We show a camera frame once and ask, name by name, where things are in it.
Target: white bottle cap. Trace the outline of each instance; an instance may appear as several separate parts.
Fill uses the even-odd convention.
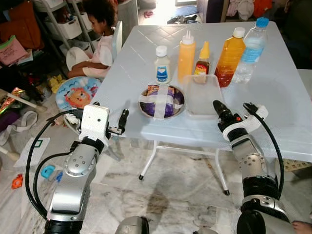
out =
[[[243,27],[237,27],[234,29],[233,36],[235,38],[242,38],[245,35],[245,31]]]
[[[186,45],[194,43],[194,37],[191,35],[191,31],[186,31],[186,35],[182,37],[182,43]]]
[[[156,56],[164,57],[167,55],[167,47],[165,45],[160,45],[156,47]]]

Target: girl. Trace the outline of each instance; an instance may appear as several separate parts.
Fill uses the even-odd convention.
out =
[[[113,64],[112,41],[116,8],[111,0],[83,0],[83,8],[95,33],[102,35],[92,59],[73,66],[68,78],[87,76],[104,78]]]

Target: orange juice bottle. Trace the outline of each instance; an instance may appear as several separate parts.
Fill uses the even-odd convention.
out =
[[[179,61],[177,68],[177,76],[179,83],[183,83],[183,79],[187,75],[191,75],[193,71],[194,56],[196,42],[190,31],[182,37],[180,42]]]
[[[237,27],[234,29],[233,36],[225,40],[223,50],[215,69],[215,75],[218,77],[220,87],[227,87],[237,68],[240,57],[245,50],[243,36],[245,29]]]

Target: black cable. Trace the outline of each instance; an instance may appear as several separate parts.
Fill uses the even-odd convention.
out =
[[[39,214],[46,220],[46,216],[47,216],[47,210],[45,208],[39,207],[38,203],[36,202],[36,200],[34,199],[33,195],[31,194],[30,191],[30,186],[29,186],[29,170],[30,170],[30,161],[31,161],[31,157],[36,145],[36,142],[38,141],[38,139],[40,138],[40,136],[43,134],[43,132],[50,126],[50,124],[53,123],[53,121],[59,117],[62,116],[64,114],[72,114],[74,112],[74,110],[68,110],[68,111],[63,111],[60,112],[58,114],[56,114],[55,116],[51,117],[48,119],[48,122],[46,123],[46,125],[41,129],[41,131],[38,133],[38,135],[35,137],[30,150],[29,150],[29,154],[28,154],[28,159],[27,159],[27,163],[26,163],[26,172],[25,172],[25,187],[26,187],[26,193],[27,196],[31,202],[31,204],[34,206],[34,208],[39,212]]]
[[[33,184],[33,191],[34,191],[34,197],[35,200],[37,202],[37,205],[40,207],[40,209],[44,210],[45,207],[43,206],[42,202],[40,201],[39,195],[38,195],[38,189],[37,189],[37,182],[38,182],[38,176],[41,170],[41,167],[44,165],[44,163],[46,163],[46,161],[53,159],[55,157],[59,157],[59,156],[65,156],[70,154],[71,152],[66,152],[66,153],[60,153],[60,154],[55,154],[55,155],[51,155],[47,158],[45,158],[37,167],[36,172],[35,172],[35,177],[34,177],[34,184]]]
[[[269,129],[269,127],[267,126],[266,122],[256,113],[252,113],[253,116],[255,116],[257,118],[257,120],[259,120],[259,122],[262,124],[262,126],[264,127],[264,129],[267,131],[267,133],[269,134],[271,141],[275,147],[276,153],[277,153],[277,158],[278,158],[278,163],[279,163],[279,167],[280,167],[280,173],[281,173],[281,178],[280,178],[280,182],[279,182],[279,187],[278,187],[278,199],[280,199],[281,195],[282,195],[282,191],[283,191],[283,186],[284,186],[284,162],[283,162],[283,158],[282,158],[282,154],[281,151],[279,150],[278,144],[275,140],[275,137],[273,136],[273,133],[271,132],[271,130]]]

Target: green square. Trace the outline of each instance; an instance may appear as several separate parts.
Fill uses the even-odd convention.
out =
[[[43,140],[37,140],[35,144],[35,148],[39,148],[42,144]]]

